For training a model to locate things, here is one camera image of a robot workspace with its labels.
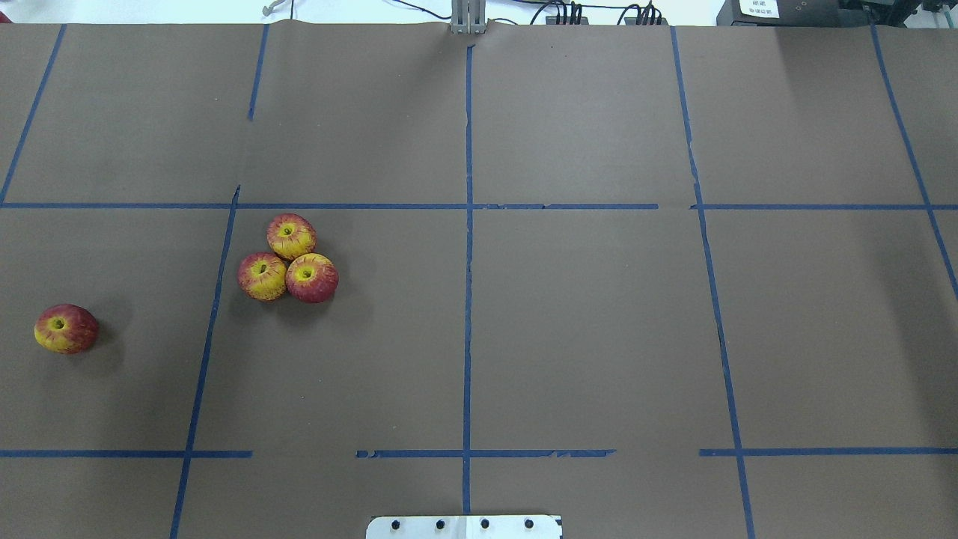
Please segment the lone red yellow apple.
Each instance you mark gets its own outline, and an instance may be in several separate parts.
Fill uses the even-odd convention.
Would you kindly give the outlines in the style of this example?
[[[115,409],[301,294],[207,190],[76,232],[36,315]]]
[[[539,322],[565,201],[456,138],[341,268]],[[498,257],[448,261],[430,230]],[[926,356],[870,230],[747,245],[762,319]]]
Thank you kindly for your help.
[[[34,338],[48,351],[76,354],[92,348],[100,333],[98,320],[73,304],[48,307],[34,324]]]

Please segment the right red yellow apple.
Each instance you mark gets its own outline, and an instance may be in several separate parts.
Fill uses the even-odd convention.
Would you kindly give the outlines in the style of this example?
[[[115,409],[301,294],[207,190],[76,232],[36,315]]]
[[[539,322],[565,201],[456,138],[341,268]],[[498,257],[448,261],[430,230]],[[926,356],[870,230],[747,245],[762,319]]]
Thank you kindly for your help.
[[[307,253],[290,263],[285,273],[285,287],[297,300],[318,304],[333,297],[339,278],[331,259],[318,253]]]

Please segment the far red yellow apple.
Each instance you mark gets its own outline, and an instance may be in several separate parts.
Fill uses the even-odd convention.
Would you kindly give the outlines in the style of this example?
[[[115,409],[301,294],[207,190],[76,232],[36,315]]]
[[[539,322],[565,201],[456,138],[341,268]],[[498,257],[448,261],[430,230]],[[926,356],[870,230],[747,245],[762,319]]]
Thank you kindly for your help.
[[[298,214],[283,213],[271,219],[267,225],[266,241],[275,255],[293,261],[314,252],[317,234],[307,219]]]

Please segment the near red yellow apple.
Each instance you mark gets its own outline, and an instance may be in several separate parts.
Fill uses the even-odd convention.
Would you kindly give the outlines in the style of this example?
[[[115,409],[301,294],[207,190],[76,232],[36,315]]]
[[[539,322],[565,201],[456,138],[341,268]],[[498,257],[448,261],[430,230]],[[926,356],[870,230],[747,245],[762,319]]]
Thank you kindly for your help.
[[[240,260],[237,286],[249,298],[273,302],[287,292],[287,262],[272,252],[256,252]]]

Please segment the far black orange adapter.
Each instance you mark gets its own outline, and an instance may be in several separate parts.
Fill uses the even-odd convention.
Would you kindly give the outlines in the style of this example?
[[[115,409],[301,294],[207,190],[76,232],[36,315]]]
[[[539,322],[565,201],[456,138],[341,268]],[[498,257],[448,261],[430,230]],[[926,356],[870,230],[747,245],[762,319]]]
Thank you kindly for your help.
[[[540,16],[548,7],[555,8],[554,15],[545,15],[544,23],[548,26],[579,26],[585,24],[584,6],[575,1],[561,2],[551,1],[544,4],[543,7],[534,15],[534,18]]]

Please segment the black desktop box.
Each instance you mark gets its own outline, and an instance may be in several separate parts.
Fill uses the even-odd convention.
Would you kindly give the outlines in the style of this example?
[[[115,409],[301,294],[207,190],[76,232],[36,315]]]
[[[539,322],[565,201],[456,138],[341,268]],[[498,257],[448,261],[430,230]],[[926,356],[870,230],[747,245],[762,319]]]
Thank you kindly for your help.
[[[725,1],[716,26],[852,28],[869,24],[852,1]]]

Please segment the aluminium frame post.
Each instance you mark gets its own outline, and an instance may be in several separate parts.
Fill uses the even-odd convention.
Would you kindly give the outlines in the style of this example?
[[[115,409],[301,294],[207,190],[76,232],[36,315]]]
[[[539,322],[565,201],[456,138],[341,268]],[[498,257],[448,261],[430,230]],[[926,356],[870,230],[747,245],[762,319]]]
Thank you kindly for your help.
[[[452,34],[485,34],[488,28],[486,16],[486,0],[452,0],[451,27]]]

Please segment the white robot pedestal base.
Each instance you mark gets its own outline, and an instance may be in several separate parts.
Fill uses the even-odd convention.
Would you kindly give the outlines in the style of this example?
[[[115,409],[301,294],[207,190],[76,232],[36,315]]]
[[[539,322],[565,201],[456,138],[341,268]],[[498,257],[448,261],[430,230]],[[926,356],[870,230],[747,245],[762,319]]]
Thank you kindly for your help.
[[[546,514],[383,516],[366,538],[562,538],[560,516]]]

